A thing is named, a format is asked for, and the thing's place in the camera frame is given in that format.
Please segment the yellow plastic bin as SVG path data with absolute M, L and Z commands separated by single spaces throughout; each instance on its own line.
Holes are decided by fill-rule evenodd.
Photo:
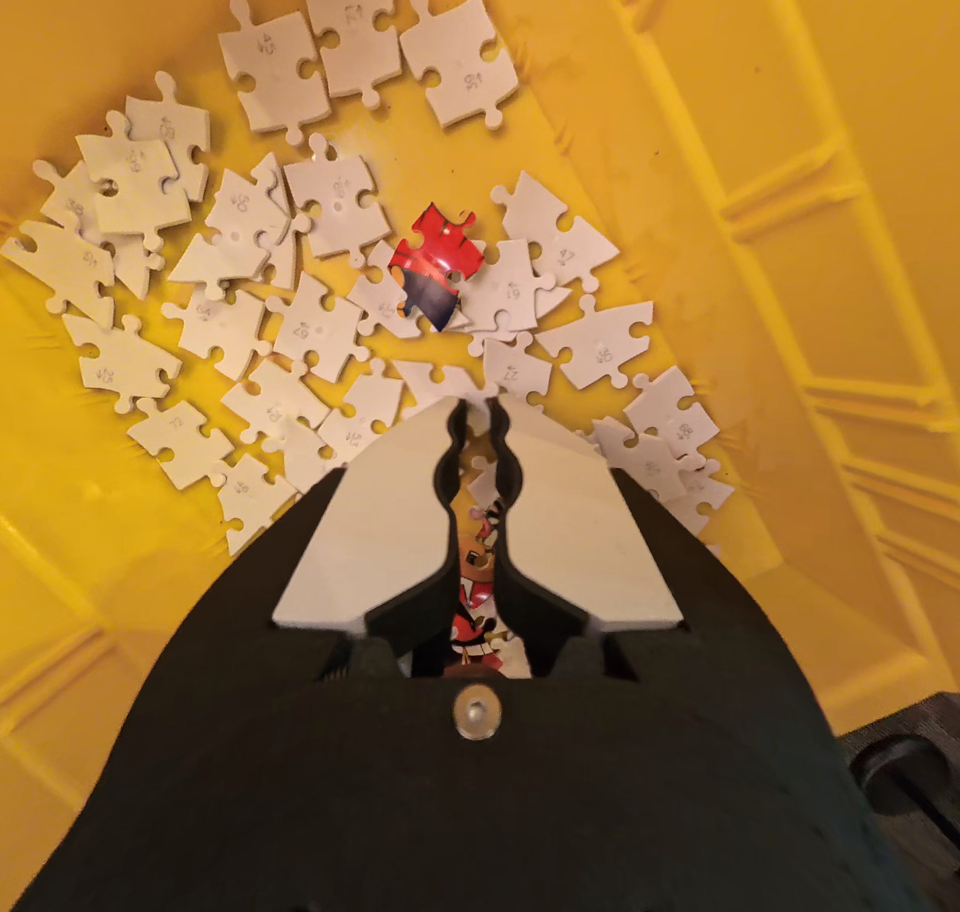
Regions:
M 435 331 L 387 268 L 484 263 Z M 834 732 L 958 693 L 958 0 L 2 0 L 2 879 L 299 498 L 445 398 L 599 443 Z

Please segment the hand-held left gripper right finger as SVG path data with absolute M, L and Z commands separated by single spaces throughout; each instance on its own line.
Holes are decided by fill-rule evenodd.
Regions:
M 525 401 L 487 401 L 501 514 L 494 595 L 546 678 L 574 640 L 673 631 L 682 611 L 606 460 Z

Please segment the red puzzle piece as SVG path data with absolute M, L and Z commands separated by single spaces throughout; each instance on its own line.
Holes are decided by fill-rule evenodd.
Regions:
M 387 265 L 403 293 L 398 305 L 401 316 L 410 317 L 418 311 L 437 332 L 450 325 L 460 305 L 453 279 L 470 279 L 484 263 L 483 246 L 477 246 L 469 236 L 475 222 L 473 211 L 462 213 L 459 221 L 451 221 L 432 202 L 412 223 L 412 231 L 420 236 L 419 244 L 401 239 Z

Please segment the colourful cartoon puzzle piece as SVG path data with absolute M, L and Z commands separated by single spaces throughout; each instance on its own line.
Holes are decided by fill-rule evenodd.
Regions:
M 507 678 L 524 673 L 522 642 L 503 621 L 495 597 L 498 504 L 471 505 L 458 517 L 460 591 L 448 666 L 484 666 Z

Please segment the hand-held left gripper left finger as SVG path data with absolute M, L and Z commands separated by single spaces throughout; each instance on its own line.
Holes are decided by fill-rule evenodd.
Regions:
M 460 592 L 452 502 L 468 403 L 447 396 L 343 471 L 273 610 L 282 629 L 377 639 L 397 658 L 450 632 Z

